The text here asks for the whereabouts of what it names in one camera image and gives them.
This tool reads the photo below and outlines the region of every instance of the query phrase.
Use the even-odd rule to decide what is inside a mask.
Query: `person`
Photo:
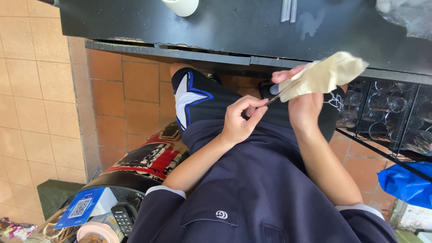
[[[190,157],[147,191],[129,243],[397,242],[328,144],[341,87],[267,107],[188,64],[171,74]]]

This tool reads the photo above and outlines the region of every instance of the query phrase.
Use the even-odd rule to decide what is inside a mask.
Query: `white cup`
[[[176,15],[186,17],[195,12],[199,0],[162,0]]]

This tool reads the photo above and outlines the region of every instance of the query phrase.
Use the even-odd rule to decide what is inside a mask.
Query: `shirt pocket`
[[[220,221],[237,226],[240,183],[235,179],[207,182],[194,191],[180,226],[198,220]]]

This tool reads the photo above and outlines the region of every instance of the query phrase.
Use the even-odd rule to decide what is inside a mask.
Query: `navy blue shirt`
[[[196,152],[223,128],[198,121],[183,133]],[[164,186],[144,197],[129,243],[396,243],[381,214],[333,206],[307,177],[293,130],[260,122],[186,198]]]

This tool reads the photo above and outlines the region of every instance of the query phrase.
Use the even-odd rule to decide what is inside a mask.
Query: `knee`
[[[195,68],[194,68],[192,65],[190,65],[190,64],[182,63],[182,62],[175,62],[175,63],[171,64],[171,67],[170,67],[170,69],[169,69],[169,72],[171,73],[171,78],[172,78],[172,76],[174,76],[174,74],[175,74],[178,70],[180,70],[180,69],[182,69],[182,68],[184,68],[184,67],[190,67],[190,68],[195,69]]]

